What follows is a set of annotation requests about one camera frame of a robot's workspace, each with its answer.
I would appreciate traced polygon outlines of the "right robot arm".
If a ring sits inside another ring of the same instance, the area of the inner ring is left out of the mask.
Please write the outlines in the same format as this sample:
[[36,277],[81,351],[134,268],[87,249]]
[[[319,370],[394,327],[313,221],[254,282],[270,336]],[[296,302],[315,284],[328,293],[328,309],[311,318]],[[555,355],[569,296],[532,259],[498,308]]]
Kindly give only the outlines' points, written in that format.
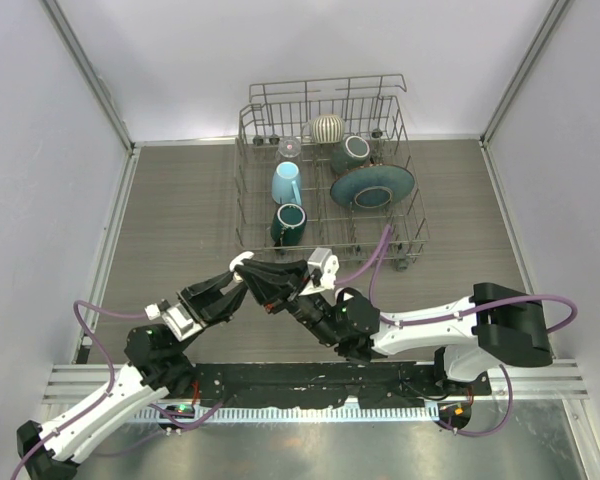
[[349,361],[367,364],[435,348],[431,380],[445,395],[499,365],[553,362],[541,301],[498,284],[478,283],[471,295],[438,307],[385,313],[361,292],[338,286],[332,259],[266,263],[245,257],[233,260],[230,271],[268,313],[289,313]]

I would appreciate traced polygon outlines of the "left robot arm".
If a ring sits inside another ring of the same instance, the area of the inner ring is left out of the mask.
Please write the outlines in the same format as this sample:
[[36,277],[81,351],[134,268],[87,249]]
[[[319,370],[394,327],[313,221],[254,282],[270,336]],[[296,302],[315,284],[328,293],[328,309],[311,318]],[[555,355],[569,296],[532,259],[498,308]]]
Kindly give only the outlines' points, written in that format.
[[167,396],[185,397],[196,380],[186,348],[205,329],[229,321],[247,294],[234,278],[228,271],[185,288],[176,304],[163,300],[146,306],[142,315],[149,322],[129,332],[120,370],[110,368],[105,384],[55,419],[30,420],[17,429],[20,461],[14,472],[72,479],[93,450],[137,411]]

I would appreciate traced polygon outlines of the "white square charging case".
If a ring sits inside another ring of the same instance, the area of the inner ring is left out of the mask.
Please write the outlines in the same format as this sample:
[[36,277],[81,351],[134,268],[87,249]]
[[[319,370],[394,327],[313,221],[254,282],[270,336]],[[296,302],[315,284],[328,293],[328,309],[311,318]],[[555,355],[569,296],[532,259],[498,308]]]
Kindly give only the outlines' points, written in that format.
[[231,260],[229,264],[229,271],[232,273],[233,281],[236,284],[240,284],[243,282],[243,279],[237,271],[237,268],[239,266],[243,266],[245,260],[252,260],[254,255],[255,253],[253,251],[244,251]]

